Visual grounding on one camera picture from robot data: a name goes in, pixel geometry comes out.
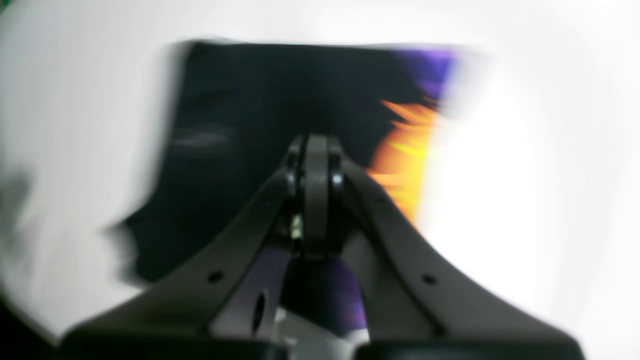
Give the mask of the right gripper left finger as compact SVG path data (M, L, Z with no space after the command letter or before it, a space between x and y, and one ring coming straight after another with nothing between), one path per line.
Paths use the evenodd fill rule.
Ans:
M62 340L64 360L288 360L274 340L290 261L299 255L310 136L233 221L185 264Z

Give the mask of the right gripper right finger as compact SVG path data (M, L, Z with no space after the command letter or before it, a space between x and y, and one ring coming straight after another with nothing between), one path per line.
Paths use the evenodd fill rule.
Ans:
M339 258L358 280L369 341L355 360L584 358L439 255L333 137L305 145L305 258Z

